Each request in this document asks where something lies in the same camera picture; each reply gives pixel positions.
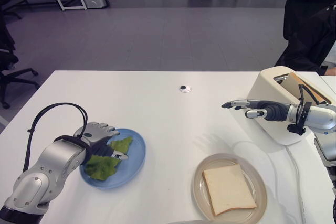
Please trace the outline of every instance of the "slice of bread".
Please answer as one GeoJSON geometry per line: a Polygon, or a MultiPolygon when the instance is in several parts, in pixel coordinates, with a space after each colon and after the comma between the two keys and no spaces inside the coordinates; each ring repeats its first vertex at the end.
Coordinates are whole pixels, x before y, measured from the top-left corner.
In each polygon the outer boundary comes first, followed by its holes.
{"type": "Polygon", "coordinates": [[[214,215],[234,209],[256,208],[239,164],[203,171],[214,215]]]}

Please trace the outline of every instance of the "black jacket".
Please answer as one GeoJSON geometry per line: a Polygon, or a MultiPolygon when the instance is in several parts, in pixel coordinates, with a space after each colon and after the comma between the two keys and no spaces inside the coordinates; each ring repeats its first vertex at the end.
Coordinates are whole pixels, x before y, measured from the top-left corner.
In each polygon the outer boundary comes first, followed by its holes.
{"type": "Polygon", "coordinates": [[[321,66],[336,41],[336,10],[325,8],[310,17],[288,41],[288,46],[275,66],[295,71],[315,71],[324,75],[321,66]]]}

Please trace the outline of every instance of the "green lettuce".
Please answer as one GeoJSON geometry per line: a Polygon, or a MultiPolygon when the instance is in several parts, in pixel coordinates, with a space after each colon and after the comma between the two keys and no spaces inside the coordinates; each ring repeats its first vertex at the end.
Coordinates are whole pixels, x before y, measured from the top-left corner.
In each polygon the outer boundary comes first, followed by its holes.
{"type": "MultiPolygon", "coordinates": [[[[133,137],[129,136],[120,141],[112,141],[110,147],[116,151],[127,153],[133,137]]],[[[106,180],[117,172],[116,166],[121,161],[114,157],[102,157],[92,155],[89,162],[86,164],[85,172],[94,179],[106,180]]]]}

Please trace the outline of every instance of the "silver robotic arm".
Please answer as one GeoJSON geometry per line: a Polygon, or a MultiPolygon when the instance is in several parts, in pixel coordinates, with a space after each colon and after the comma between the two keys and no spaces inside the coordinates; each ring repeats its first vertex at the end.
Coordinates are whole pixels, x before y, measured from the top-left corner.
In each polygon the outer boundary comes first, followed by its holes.
{"type": "Polygon", "coordinates": [[[311,106],[310,102],[302,106],[271,101],[237,100],[227,102],[222,108],[247,110],[247,118],[264,118],[267,121],[288,121],[290,132],[302,135],[304,126],[308,126],[315,134],[315,146],[327,168],[336,194],[336,106],[319,104],[311,106]]]}
{"type": "MultiPolygon", "coordinates": [[[[105,123],[88,123],[81,141],[92,150],[105,146],[108,139],[119,134],[114,127],[105,123]]],[[[69,142],[66,136],[59,139],[41,153],[38,161],[22,173],[15,181],[12,195],[0,210],[0,224],[39,223],[47,212],[50,201],[62,191],[69,174],[87,158],[87,148],[69,142]]],[[[109,155],[126,159],[127,155],[109,150],[109,155]]]]}

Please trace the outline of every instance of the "chair leg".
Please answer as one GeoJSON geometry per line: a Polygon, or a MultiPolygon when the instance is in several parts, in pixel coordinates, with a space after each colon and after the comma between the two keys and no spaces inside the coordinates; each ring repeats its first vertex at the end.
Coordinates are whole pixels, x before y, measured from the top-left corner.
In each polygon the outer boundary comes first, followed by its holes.
{"type": "Polygon", "coordinates": [[[15,16],[18,19],[22,19],[16,12],[5,12],[4,15],[15,16]]]}
{"type": "Polygon", "coordinates": [[[4,109],[9,109],[10,105],[7,102],[5,102],[6,88],[7,88],[7,84],[2,84],[0,86],[0,102],[4,109]]]}
{"type": "Polygon", "coordinates": [[[21,74],[28,73],[28,72],[32,72],[34,76],[38,75],[38,72],[36,72],[34,69],[32,69],[32,68],[26,68],[26,69],[23,69],[23,70],[16,71],[14,73],[10,73],[7,76],[8,77],[17,77],[17,76],[19,76],[21,74]]]}
{"type": "Polygon", "coordinates": [[[35,81],[29,81],[21,78],[11,78],[11,82],[19,82],[19,83],[26,83],[26,84],[32,84],[35,85],[35,88],[38,89],[40,85],[35,81]]]}

